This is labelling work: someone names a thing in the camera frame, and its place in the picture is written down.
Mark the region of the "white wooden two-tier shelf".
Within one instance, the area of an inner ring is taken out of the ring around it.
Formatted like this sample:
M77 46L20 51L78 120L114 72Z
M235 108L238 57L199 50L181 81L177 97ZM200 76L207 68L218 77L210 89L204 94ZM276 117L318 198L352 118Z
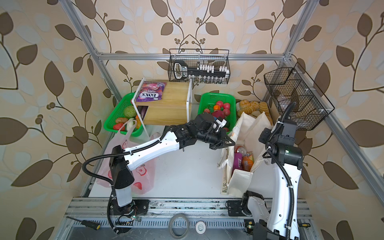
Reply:
M141 103L137 97L146 81L142 78L131 100L146 135L150 135L148 126L180 125L190 121L192 82L167 82L161 100Z

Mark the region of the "red strawberry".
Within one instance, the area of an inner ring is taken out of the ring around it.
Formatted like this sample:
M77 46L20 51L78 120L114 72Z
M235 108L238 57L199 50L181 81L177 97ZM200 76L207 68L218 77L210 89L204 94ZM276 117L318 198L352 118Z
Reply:
M114 130L117 130L117 131L125 131L126 130L126 126L124 123L117 123L113 126L113 129Z

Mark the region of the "purple snack bag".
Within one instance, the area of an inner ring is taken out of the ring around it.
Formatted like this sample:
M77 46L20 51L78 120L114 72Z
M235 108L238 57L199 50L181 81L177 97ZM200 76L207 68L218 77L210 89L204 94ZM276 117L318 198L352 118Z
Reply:
M242 159L243 155L241 153L234 153L234 163L232 172L234 172L234 170L243 170Z

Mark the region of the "orange Fox's candy bag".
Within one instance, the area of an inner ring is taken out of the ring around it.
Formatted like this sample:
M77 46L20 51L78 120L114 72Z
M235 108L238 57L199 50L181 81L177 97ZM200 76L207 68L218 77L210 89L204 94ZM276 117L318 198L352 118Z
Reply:
M254 165L254 157L252 153L247 153L245 156L243 156L242 166L244 171L250 172L253 165Z

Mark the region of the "green cabbage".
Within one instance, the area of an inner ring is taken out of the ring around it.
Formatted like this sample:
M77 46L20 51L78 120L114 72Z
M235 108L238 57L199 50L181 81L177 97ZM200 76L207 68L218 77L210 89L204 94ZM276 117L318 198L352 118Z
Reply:
M131 119L136 117L137 112L135 110L135 107L130 105L124 108L123 114L126 118Z

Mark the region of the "white bread tray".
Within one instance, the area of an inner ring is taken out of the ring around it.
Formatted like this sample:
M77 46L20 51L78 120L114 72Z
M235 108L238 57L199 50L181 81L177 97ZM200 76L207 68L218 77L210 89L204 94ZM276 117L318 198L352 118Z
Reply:
M273 125L273 119L266 102L257 102L257 101L250 102L248 100L241 100L236 104L236 109L237 109L238 117L240 117L242 113L245 113L247 115L250 115L256 118L260 114L265 113L271 125Z

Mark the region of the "pink dragon fruit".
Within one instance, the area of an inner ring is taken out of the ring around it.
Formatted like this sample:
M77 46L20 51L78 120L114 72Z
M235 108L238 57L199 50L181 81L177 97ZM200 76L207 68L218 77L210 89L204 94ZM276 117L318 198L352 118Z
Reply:
M217 110L217 111L214 111L213 113L212 113L212 116L214 117L214 118L222 118L222 119L225 119L226 118L226 115L225 115L225 113L223 112L223 111L221 111L221 110Z

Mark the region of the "cream canvas tote bag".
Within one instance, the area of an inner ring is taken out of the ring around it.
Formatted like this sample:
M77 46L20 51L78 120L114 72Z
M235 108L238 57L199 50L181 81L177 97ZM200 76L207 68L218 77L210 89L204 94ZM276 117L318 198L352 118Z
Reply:
M218 162L218 168L224 170L222 195L240 198L247 191L254 171L264 162L265 145L259 142L264 129L272 129L265 113L258 117L242 113L230 131L229 137L235 145L222 149Z

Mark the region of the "green fruit basket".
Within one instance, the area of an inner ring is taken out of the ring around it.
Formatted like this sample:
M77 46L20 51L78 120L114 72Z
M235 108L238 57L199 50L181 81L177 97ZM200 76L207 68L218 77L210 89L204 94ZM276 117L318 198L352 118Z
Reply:
M229 104L229 115L225 117L225 120L229 124L226 128L231 131L237 122L236 113L236 100L232 95L221 93L205 93L200 98L200 104L198 114L202 114L205 109L209 109L210 113L214 112L214 106L217 102L222 102L223 105Z

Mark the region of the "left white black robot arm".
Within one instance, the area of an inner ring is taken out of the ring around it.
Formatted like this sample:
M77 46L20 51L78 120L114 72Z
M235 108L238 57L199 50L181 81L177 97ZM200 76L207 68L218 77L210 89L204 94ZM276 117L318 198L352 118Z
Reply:
M160 137L149 142L126 149L116 146L111 154L92 157L83 163L82 170L88 176L108 182L112 199L116 199L118 206L123 208L133 201L133 170L156 157L192 146L198 141L209 144L211 150L233 147L236 143L228 136L225 125L224 119L202 113L186 124L169 126ZM87 168L90 163L105 158L110 160L111 179L92 173Z

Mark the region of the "red cola can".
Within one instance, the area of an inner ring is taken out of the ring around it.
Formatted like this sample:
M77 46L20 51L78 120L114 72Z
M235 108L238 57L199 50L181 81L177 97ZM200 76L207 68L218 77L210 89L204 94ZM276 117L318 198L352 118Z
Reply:
M235 153L240 153L244 156L247 153L247 150L244 146L235 146Z

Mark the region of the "grey tape roll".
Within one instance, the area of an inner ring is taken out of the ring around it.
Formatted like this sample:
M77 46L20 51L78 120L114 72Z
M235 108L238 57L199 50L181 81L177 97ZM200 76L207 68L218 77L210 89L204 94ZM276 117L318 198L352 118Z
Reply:
M178 213L172 216L168 223L170 236L174 240L183 240L189 233L190 221L185 214ZM175 229L184 230L183 233L175 232Z

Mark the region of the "pink plastic grocery bag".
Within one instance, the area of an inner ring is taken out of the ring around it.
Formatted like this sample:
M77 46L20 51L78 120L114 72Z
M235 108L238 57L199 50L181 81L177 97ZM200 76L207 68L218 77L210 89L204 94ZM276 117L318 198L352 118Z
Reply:
M114 147L121 146L123 149L128 147L135 147L142 143L143 140L133 137L134 130L136 129L137 121L129 120L125 122L121 127L118 128L118 132L108 143L105 154L110 154ZM143 195L149 192L154 187L155 182L155 166L156 160L152 159L145 164L138 166L135 170L132 171L135 178L134 183L132 184L132 191L137 195ZM104 158L102 160L101 167L98 171L98 174L112 179L112 174L109 167L110 159Z

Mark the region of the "left green vegetable basket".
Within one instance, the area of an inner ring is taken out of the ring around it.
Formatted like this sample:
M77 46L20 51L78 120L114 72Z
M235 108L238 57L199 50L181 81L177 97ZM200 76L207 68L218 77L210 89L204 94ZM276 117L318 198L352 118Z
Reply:
M115 124L117 124L117 120L119 118L126 118L123 114L124 108L126 108L127 106L130 106L130 105L133 106L132 99L134 98L134 96L135 96L135 93L130 93L130 94L125 95L122 98L122 100L116 105L115 109L112 111L112 113L109 115L109 117L107 118L107 120L104 123L104 129L106 131L113 132L113 133L118 132L117 130L113 129L113 126ZM140 122L139 117L138 117L138 113L137 113L135 118L131 118L131 119L137 120L137 123L138 123L138 125L136 126L136 128L134 129L134 131L132 133L132 137L139 137L143 133L144 128L141 125L141 122Z

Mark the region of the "purple Fox's candy bag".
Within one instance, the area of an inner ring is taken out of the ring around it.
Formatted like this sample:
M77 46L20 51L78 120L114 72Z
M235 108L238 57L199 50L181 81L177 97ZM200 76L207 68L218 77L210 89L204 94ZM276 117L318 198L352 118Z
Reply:
M136 101L139 103L145 103L162 100L166 85L166 82L145 81L139 90Z

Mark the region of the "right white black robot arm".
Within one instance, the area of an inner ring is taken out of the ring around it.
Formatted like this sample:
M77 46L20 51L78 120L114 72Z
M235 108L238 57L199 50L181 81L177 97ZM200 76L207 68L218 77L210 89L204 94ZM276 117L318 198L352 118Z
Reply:
M276 126L264 129L259 142L265 145L263 157L271 158L275 173L275 195L272 206L267 210L260 194L246 192L247 203L244 214L254 220L254 240L298 240L300 239L297 220L298 185L303 169L304 155L295 147L297 124L290 119L296 102L291 102L278 119Z

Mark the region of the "black barcode scanner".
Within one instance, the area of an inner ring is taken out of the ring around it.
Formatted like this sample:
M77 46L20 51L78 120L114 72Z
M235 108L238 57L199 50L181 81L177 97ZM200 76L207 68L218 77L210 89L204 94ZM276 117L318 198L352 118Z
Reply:
M174 77L178 81L185 81L188 77L188 65L185 61L175 60L173 64Z

